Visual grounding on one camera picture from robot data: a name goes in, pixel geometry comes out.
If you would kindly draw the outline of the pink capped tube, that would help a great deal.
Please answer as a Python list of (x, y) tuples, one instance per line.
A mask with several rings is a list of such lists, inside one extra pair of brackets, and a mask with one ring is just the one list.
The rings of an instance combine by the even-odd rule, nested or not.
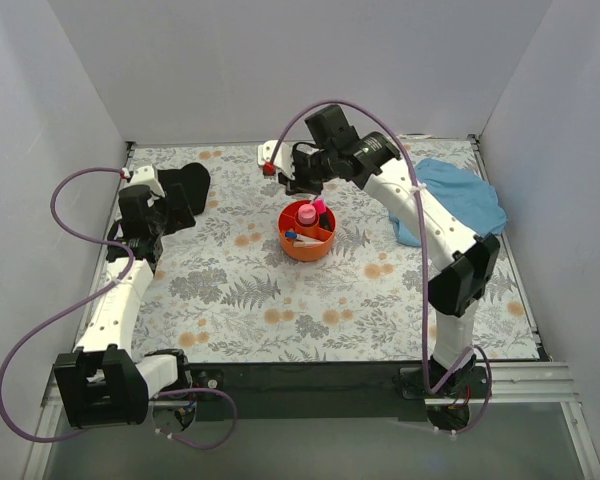
[(315, 206), (311, 203), (302, 204), (297, 211), (297, 221), (300, 225), (311, 226), (317, 221), (318, 214)]

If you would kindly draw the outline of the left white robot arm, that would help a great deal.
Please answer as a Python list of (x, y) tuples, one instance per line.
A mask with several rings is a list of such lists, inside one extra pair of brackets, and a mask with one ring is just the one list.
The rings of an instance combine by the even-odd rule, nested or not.
[(156, 180), (120, 190), (121, 217), (107, 238), (106, 278), (113, 287), (100, 296), (82, 337), (57, 356), (53, 371), (69, 423), (76, 429), (135, 425), (144, 421), (159, 392), (185, 398), (193, 377), (180, 349), (131, 357), (142, 298), (154, 279), (168, 225), (166, 193)]

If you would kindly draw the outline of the orange round organizer container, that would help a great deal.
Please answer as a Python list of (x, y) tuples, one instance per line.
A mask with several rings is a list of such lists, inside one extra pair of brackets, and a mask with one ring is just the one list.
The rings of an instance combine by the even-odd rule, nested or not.
[(299, 200), (281, 211), (277, 228), (280, 245), (289, 257), (314, 262), (330, 252), (335, 240), (336, 218), (322, 198)]

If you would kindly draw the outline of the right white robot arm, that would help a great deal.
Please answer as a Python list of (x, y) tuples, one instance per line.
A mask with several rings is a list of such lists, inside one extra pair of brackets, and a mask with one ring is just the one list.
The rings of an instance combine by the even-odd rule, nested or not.
[(413, 162), (397, 135), (376, 115), (353, 104), (377, 126), (360, 136), (343, 109), (344, 100), (319, 101), (291, 120), (303, 120), (313, 139), (312, 152), (282, 152), (285, 136), (264, 151), (261, 169), (287, 194), (318, 195), (325, 183), (342, 179), (380, 202), (419, 238), (422, 316), (434, 316), (435, 346), (422, 348), (422, 388), (429, 395), (455, 397), (469, 384), (474, 355), (474, 318), (500, 250), (492, 234), (481, 236), (450, 213), (417, 178)]

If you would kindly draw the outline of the black pink highlighter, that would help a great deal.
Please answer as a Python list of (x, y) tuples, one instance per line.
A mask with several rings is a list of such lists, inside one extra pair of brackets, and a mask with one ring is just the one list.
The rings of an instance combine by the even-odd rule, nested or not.
[(313, 206), (318, 216), (320, 227), (324, 230), (330, 231), (331, 226), (324, 201), (317, 199), (313, 202)]

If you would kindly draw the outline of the orange capped marker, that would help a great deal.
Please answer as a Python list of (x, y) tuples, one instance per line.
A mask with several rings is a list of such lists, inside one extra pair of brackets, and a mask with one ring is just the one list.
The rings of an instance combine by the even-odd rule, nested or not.
[(309, 237), (303, 237), (302, 241), (298, 241), (300, 244), (304, 245), (304, 246), (318, 246), (318, 245), (323, 245), (324, 242), (317, 240), (317, 239), (313, 239), (313, 238), (309, 238)]

